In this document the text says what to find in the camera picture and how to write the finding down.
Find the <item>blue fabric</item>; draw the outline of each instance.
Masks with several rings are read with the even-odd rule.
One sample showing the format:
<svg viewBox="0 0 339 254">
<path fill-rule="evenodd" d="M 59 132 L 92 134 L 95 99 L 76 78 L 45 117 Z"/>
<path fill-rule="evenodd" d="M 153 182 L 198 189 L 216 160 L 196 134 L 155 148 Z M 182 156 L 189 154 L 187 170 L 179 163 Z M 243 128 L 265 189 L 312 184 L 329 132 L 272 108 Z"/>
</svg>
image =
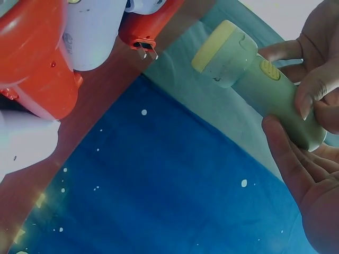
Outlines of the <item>blue fabric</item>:
<svg viewBox="0 0 339 254">
<path fill-rule="evenodd" d="M 314 253 L 285 185 L 143 76 L 45 195 L 10 254 Z"/>
</svg>

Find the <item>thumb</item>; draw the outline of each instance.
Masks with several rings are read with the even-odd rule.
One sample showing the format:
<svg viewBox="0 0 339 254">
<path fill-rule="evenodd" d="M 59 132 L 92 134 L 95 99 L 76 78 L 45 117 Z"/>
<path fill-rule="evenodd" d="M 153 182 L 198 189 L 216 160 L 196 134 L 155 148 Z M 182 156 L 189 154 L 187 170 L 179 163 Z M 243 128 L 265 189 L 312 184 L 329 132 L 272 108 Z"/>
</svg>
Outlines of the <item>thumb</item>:
<svg viewBox="0 0 339 254">
<path fill-rule="evenodd" d="M 326 94 L 339 87 L 339 61 L 333 59 L 312 70 L 298 86 L 295 106 L 305 120 L 313 102 L 320 101 Z"/>
<path fill-rule="evenodd" d="M 314 104 L 318 122 L 332 134 L 339 134 L 339 106 L 328 106 L 323 102 Z"/>
</svg>

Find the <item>orange object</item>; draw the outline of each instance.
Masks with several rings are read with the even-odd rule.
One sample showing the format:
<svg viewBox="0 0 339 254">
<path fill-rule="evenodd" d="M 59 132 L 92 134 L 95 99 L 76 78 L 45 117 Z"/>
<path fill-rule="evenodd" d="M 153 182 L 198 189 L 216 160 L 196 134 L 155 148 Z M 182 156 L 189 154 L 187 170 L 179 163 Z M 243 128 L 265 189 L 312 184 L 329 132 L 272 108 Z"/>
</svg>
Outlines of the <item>orange object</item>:
<svg viewBox="0 0 339 254">
<path fill-rule="evenodd" d="M 66 0 L 20 0 L 0 18 L 0 92 L 49 120 L 72 111 L 83 81 L 62 40 L 66 14 Z"/>
<path fill-rule="evenodd" d="M 184 2 L 185 0 L 167 0 L 151 15 L 128 14 L 119 29 L 120 39 L 132 49 L 142 48 L 146 52 L 155 53 L 156 37 Z"/>
</svg>

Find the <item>fingernail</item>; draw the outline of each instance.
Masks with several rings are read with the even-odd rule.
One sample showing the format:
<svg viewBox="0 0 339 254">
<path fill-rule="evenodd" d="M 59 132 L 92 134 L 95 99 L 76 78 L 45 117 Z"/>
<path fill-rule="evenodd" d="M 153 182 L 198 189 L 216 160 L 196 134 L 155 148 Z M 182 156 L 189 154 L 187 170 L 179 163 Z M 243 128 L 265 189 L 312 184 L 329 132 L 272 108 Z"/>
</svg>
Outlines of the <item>fingernail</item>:
<svg viewBox="0 0 339 254">
<path fill-rule="evenodd" d="M 305 121 L 311 111 L 313 100 L 309 95 L 306 95 L 301 102 L 300 114 L 302 119 Z"/>
</svg>

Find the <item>finger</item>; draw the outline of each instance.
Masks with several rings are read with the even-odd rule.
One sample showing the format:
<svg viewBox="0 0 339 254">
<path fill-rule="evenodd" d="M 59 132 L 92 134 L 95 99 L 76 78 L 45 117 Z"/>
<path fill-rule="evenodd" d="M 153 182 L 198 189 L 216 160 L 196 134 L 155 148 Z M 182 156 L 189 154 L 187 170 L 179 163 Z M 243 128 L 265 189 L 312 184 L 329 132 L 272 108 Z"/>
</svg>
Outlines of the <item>finger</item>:
<svg viewBox="0 0 339 254">
<path fill-rule="evenodd" d="M 268 116 L 263 120 L 262 128 L 280 174 L 300 206 L 303 197 L 315 182 L 293 152 L 279 120 Z"/>
<path fill-rule="evenodd" d="M 326 94 L 339 86 L 339 61 L 331 60 L 312 70 L 298 86 L 295 106 L 306 119 L 314 101 L 320 101 Z"/>
<path fill-rule="evenodd" d="M 293 83 L 298 83 L 302 81 L 307 75 L 307 70 L 302 63 L 299 63 L 297 65 L 286 65 L 279 69 Z"/>
<path fill-rule="evenodd" d="M 328 178 L 329 173 L 320 165 L 313 163 L 313 161 L 310 160 L 308 156 L 306 156 L 308 152 L 300 151 L 300 149 L 292 142 L 290 142 L 290 145 L 300 163 L 303 165 L 303 167 L 307 170 L 307 172 L 311 175 L 316 183 Z"/>
<path fill-rule="evenodd" d="M 324 101 L 331 106 L 339 106 L 339 88 L 336 88 L 324 97 Z"/>
<path fill-rule="evenodd" d="M 301 59 L 302 49 L 297 40 L 284 41 L 259 50 L 259 54 L 270 62 Z"/>
<path fill-rule="evenodd" d="M 339 165 L 339 148 L 331 147 L 327 144 L 322 144 L 313 154 L 324 159 L 333 161 Z"/>
<path fill-rule="evenodd" d="M 316 119 L 327 131 L 339 134 L 339 106 L 328 106 L 323 102 L 314 104 Z"/>
<path fill-rule="evenodd" d="M 309 160 L 311 160 L 316 165 L 322 167 L 323 170 L 327 172 L 325 179 L 328 178 L 331 173 L 339 171 L 338 163 L 319 157 L 308 151 L 304 151 L 303 153 L 305 154 L 305 156 L 307 156 Z"/>
</svg>

